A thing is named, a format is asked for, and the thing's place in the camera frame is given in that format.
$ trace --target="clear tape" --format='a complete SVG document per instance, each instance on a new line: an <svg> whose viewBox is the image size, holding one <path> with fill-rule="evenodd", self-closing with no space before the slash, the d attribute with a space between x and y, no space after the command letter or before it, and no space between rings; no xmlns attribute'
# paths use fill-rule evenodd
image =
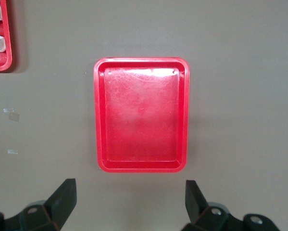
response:
<svg viewBox="0 0 288 231"><path fill-rule="evenodd" d="M4 112L14 112L13 108L4 108Z"/></svg>
<svg viewBox="0 0 288 231"><path fill-rule="evenodd" d="M8 154L18 155L18 150L8 149Z"/></svg>

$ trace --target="red container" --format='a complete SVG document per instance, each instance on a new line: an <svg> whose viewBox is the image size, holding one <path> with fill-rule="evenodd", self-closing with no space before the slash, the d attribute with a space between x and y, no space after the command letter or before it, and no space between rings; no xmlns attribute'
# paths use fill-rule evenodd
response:
<svg viewBox="0 0 288 231"><path fill-rule="evenodd" d="M10 33L7 15L6 0L0 0L2 21L0 21L0 36L5 38L6 51L0 52L0 71L7 70L12 63L12 50L10 43Z"/></svg>
<svg viewBox="0 0 288 231"><path fill-rule="evenodd" d="M94 67L98 164L178 172L187 161L189 66L181 58L103 58Z"/></svg>

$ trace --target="screw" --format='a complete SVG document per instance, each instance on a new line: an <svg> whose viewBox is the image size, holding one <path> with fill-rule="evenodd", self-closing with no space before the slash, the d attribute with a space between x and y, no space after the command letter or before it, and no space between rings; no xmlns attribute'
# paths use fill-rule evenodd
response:
<svg viewBox="0 0 288 231"><path fill-rule="evenodd" d="M32 213L35 213L37 211L37 208L30 208L29 210L28 210L28 214L32 214Z"/></svg>
<svg viewBox="0 0 288 231"><path fill-rule="evenodd" d="M257 216L252 216L250 218L250 220L256 224L262 225L263 224L263 220L261 220L259 217Z"/></svg>
<svg viewBox="0 0 288 231"><path fill-rule="evenodd" d="M213 208L211 209L211 212L214 214L214 215L221 215L222 212L218 209L218 208Z"/></svg>

